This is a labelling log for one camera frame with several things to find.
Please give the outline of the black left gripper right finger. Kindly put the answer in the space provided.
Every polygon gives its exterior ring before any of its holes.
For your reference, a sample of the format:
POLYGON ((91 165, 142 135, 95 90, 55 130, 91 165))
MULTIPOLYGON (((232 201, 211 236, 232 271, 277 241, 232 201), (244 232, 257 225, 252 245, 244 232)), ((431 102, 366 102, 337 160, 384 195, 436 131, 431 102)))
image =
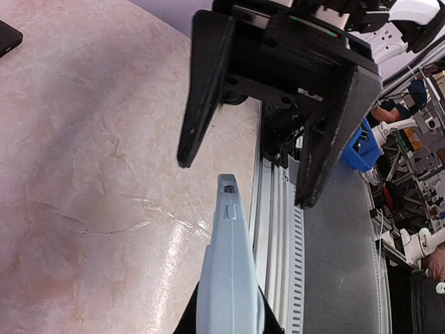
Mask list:
POLYGON ((281 327, 277 321, 273 311, 271 310, 266 297, 261 294, 262 306, 264 307, 264 326, 263 334, 285 334, 284 329, 281 327))

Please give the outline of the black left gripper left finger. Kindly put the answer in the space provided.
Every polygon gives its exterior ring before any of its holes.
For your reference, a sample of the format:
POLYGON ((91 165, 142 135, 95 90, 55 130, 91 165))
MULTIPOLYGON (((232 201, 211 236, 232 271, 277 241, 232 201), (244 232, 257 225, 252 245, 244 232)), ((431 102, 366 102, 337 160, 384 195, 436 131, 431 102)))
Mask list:
POLYGON ((197 292, 198 288, 195 288, 176 329, 173 331, 174 334, 196 334, 197 292))

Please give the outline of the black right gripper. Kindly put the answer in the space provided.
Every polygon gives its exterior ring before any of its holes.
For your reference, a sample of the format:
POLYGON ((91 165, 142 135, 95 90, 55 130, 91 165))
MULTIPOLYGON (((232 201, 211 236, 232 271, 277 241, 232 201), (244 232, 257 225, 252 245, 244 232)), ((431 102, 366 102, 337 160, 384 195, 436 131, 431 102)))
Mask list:
POLYGON ((295 205, 313 207, 382 89, 371 48, 316 17, 362 14, 360 1, 214 1, 192 19, 189 90, 177 149, 189 168, 220 103, 254 97, 314 111, 305 121, 295 205))

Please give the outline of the light blue phone case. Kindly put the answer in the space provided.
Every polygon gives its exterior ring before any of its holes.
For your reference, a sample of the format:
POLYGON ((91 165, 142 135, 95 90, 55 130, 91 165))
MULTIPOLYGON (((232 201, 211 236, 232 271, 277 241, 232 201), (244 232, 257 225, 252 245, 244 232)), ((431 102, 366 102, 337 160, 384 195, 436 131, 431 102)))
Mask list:
POLYGON ((197 291, 197 333, 262 333, 264 302, 241 194, 232 174, 218 176, 210 244, 197 291))

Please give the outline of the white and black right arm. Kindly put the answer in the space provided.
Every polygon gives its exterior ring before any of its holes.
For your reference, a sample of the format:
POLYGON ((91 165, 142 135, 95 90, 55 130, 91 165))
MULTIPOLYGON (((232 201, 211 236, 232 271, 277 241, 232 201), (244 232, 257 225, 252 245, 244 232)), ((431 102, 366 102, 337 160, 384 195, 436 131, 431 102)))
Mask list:
POLYGON ((191 166, 219 105, 252 97, 265 158, 287 167, 303 140, 295 203, 314 206, 382 91, 389 41, 419 53, 443 27, 443 1, 214 1, 192 19, 179 166, 191 166))

